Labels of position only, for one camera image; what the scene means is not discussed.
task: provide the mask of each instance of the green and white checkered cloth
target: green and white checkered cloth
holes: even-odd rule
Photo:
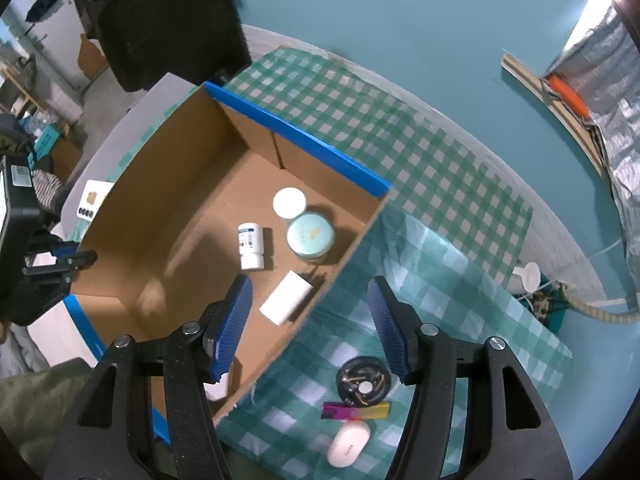
[[[371,440],[349,468],[335,469],[326,461],[340,422],[320,419],[323,402],[340,400],[335,375],[344,362],[359,355],[385,360],[366,303],[367,283],[377,274],[423,322],[450,336],[505,339],[542,399],[552,399],[568,370],[569,349],[452,244],[388,204],[296,338],[219,423],[220,439],[285,479],[385,477],[413,387],[392,387],[389,417],[369,421]],[[458,380],[443,475],[460,464],[465,417],[466,381]]]
[[[292,48],[267,54],[226,87],[389,181],[396,203],[506,285],[532,208],[405,102],[337,61]]]

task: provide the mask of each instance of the metal screw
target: metal screw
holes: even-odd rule
[[[500,339],[499,337],[492,337],[489,339],[489,344],[496,350],[504,350],[507,346],[504,339]]]
[[[424,335],[438,335],[438,327],[431,323],[424,323],[420,326],[420,332],[422,332]]]
[[[123,348],[131,343],[131,338],[127,334],[119,335],[113,342],[116,348]]]
[[[200,324],[197,321],[189,321],[182,326],[182,332],[186,335],[197,334],[200,331]]]

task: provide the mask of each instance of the blue tape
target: blue tape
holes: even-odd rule
[[[210,97],[216,101],[233,108],[233,110],[249,117],[268,130],[293,142],[297,147],[348,178],[374,197],[382,197],[391,188],[391,184],[377,176],[373,171],[336,150],[333,146],[329,146],[322,140],[308,134],[305,130],[287,123],[287,121],[213,83],[205,82],[204,88]]]
[[[91,353],[99,361],[104,355],[107,347],[98,337],[98,334],[94,330],[94,327],[91,326],[91,322],[87,319],[87,316],[84,315],[80,303],[78,303],[78,300],[76,300],[76,297],[73,294],[69,294],[63,300],[63,303],[65,304],[66,311],[69,313],[69,316],[71,316],[71,319],[76,324],[82,339],[84,339],[84,342],[89,347]],[[156,435],[169,444],[169,426],[167,425],[164,416],[160,415],[158,410],[154,408],[151,410],[151,420],[154,424],[154,431],[156,432]]]

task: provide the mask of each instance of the purple and yellow object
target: purple and yellow object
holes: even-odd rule
[[[380,402],[368,408],[352,408],[341,402],[324,402],[320,418],[332,418],[333,420],[366,420],[368,418],[386,418],[389,414],[390,404]]]

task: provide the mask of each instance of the blue wall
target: blue wall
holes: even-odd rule
[[[242,0],[241,16],[347,57],[449,116],[507,162],[588,255],[620,238],[609,192],[569,133],[500,68],[505,50],[541,75],[586,1]],[[609,298],[633,293],[622,246],[593,265]],[[572,312],[560,337],[574,369],[552,415],[580,476],[640,386],[640,330]]]

